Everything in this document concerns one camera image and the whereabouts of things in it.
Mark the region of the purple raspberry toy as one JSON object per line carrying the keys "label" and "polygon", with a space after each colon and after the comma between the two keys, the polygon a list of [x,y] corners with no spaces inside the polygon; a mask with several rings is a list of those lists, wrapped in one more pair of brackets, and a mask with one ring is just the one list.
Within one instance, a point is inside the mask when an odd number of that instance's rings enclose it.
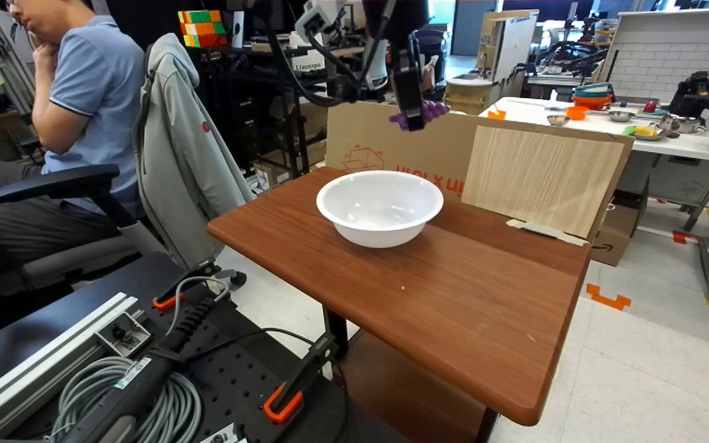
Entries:
{"label": "purple raspberry toy", "polygon": [[442,100],[423,100],[418,115],[393,114],[389,122],[396,122],[402,130],[423,130],[431,121],[445,115],[451,111]]}

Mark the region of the white plastic bowl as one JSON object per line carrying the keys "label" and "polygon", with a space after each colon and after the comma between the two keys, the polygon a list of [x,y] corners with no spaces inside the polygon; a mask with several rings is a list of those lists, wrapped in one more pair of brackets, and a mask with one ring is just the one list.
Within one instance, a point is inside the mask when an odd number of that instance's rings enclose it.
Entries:
{"label": "white plastic bowl", "polygon": [[393,248],[414,242],[442,210],[442,191],[410,172],[359,169],[330,180],[314,206],[350,244]]}

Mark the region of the colourful cube toy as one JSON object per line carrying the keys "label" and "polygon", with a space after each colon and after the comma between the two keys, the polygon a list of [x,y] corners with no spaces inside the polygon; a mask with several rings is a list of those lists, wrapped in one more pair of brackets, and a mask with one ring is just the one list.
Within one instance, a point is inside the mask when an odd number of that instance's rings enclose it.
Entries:
{"label": "colourful cube toy", "polygon": [[179,34],[191,48],[222,48],[226,26],[220,10],[179,10]]}

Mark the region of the brown cardboard sheet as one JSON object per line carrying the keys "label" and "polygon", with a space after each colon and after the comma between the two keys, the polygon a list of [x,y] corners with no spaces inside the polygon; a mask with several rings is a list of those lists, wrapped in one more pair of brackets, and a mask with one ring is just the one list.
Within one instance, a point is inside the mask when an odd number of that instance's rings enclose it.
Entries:
{"label": "brown cardboard sheet", "polygon": [[402,169],[448,196],[509,220],[516,228],[586,244],[596,236],[632,141],[549,122],[445,114],[404,130],[383,103],[344,103],[327,114],[325,164]]}

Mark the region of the grey jacket on chair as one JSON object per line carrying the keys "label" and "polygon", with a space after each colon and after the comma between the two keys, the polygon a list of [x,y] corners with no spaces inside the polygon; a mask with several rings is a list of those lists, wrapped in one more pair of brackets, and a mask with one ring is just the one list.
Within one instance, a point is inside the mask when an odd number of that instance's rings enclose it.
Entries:
{"label": "grey jacket on chair", "polygon": [[222,252],[206,224],[254,199],[197,85],[199,72],[179,36],[158,36],[139,88],[138,191],[167,254],[187,268]]}

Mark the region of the wooden table with black legs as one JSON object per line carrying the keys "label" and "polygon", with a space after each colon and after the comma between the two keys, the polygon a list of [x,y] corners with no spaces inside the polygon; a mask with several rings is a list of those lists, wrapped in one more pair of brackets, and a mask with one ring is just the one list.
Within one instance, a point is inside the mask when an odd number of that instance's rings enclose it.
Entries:
{"label": "wooden table with black legs", "polygon": [[535,426],[588,252],[461,201],[398,248],[361,248],[314,206],[338,178],[312,169],[217,216],[210,233],[484,412]]}

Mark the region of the white desk in background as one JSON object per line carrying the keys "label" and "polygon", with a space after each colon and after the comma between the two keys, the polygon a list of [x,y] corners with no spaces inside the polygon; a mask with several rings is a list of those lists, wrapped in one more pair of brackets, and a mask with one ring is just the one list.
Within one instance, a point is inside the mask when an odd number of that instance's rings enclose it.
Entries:
{"label": "white desk in background", "polygon": [[[567,100],[503,95],[479,119],[503,111],[505,121],[549,125],[549,114],[570,108]],[[605,111],[586,111],[583,121],[563,128],[586,132],[627,135],[629,122],[612,122]],[[679,137],[632,141],[629,160],[618,180],[621,191],[648,195],[679,204],[686,211],[682,232],[691,232],[709,201],[709,132],[682,132]]]}

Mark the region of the black orange clamp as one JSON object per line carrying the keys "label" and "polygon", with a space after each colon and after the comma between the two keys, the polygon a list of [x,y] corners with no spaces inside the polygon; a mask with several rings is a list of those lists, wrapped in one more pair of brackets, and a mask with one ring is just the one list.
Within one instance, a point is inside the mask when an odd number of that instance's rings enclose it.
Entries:
{"label": "black orange clamp", "polygon": [[151,300],[158,313],[179,309],[179,302],[195,290],[210,292],[215,300],[232,295],[247,284],[247,272],[237,268],[222,268],[217,264],[202,264],[185,272],[167,292]]}
{"label": "black orange clamp", "polygon": [[309,404],[323,367],[333,360],[338,345],[333,335],[320,335],[301,360],[297,368],[282,380],[260,404],[260,414],[275,426],[290,426]]}

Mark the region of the seated person blue shirt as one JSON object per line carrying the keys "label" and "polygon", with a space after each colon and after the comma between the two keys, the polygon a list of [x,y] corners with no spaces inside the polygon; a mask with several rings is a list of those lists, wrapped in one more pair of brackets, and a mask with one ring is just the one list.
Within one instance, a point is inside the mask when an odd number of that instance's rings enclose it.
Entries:
{"label": "seated person blue shirt", "polygon": [[[0,162],[0,186],[88,164],[116,164],[110,195],[138,213],[135,132],[144,52],[84,0],[4,0],[34,41],[32,125],[43,164]],[[0,201],[0,252],[15,264],[116,236],[88,196]]]}

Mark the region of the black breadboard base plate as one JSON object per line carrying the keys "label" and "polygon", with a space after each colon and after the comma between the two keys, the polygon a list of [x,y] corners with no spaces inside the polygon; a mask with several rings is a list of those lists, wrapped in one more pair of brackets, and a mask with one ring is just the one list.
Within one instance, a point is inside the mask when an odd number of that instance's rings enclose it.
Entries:
{"label": "black breadboard base plate", "polygon": [[325,380],[330,362],[301,415],[275,426],[260,404],[303,357],[242,317],[228,295],[195,290],[179,309],[153,309],[181,276],[143,258],[69,292],[135,295],[151,343],[84,364],[0,443],[354,443],[346,388]]}

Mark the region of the silver aluminium rail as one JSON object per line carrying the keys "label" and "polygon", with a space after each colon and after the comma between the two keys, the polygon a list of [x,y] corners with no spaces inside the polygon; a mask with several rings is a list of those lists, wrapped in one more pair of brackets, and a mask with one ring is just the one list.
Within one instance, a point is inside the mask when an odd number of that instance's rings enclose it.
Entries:
{"label": "silver aluminium rail", "polygon": [[66,295],[0,330],[0,435],[15,431],[84,364],[151,343],[135,295]]}

